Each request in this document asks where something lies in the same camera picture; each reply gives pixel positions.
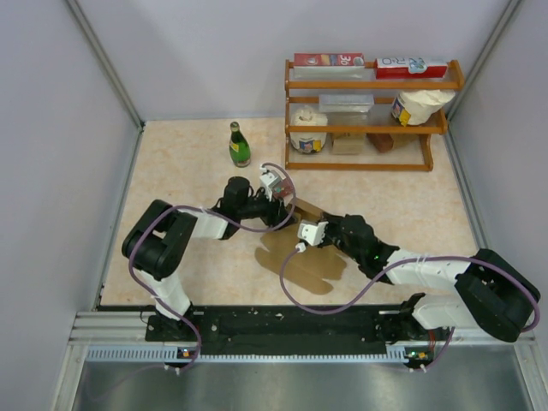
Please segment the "brown cardboard box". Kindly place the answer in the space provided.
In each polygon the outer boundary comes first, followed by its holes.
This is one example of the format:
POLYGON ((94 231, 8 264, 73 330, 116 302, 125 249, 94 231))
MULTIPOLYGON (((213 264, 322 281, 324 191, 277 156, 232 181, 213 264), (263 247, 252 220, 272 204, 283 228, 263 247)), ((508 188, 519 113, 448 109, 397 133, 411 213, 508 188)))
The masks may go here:
MULTIPOLYGON (((297 200, 294 217, 296 222, 284 229, 263 234, 261 246, 255 249, 256 261, 266 270, 278 276, 284 259, 295 249, 297 230, 303 220, 316 222, 323 210, 305 201, 297 200)), ((327 295, 333 290, 329 280, 340 280, 347 263, 333 247, 307 247, 285 266, 283 278, 313 295, 327 295)))

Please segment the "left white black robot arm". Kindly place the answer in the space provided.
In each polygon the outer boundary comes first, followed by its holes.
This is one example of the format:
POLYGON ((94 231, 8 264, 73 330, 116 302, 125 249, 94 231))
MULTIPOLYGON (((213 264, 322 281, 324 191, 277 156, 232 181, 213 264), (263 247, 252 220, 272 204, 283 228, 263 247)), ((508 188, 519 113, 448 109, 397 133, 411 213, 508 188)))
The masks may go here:
POLYGON ((186 313, 191 301, 176 275, 188 243, 194 239, 228 240, 248 219, 260 219, 266 232, 285 228, 295 222, 285 204, 294 191, 290 179, 266 171, 257 190, 252 190, 247 178, 231 177, 211 209, 175 210, 163 200, 148 206, 124 239, 122 255, 133 261, 133 272, 139 273, 138 281, 166 317, 164 328, 169 334, 182 340, 194 329, 194 319, 186 313))

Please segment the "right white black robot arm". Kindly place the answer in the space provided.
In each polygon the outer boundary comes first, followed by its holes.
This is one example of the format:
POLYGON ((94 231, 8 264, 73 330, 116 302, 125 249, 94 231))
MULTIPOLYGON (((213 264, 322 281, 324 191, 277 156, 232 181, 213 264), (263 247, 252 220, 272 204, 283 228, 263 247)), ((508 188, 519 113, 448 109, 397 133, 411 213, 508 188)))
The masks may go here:
POLYGON ((513 343, 538 323, 540 292, 510 263, 491 249, 472 257, 426 257, 381 241, 359 215, 323 213, 322 246, 350 257, 370 280, 421 286, 439 295, 415 295, 399 318, 402 333, 422 337, 440 327, 479 328, 513 343))

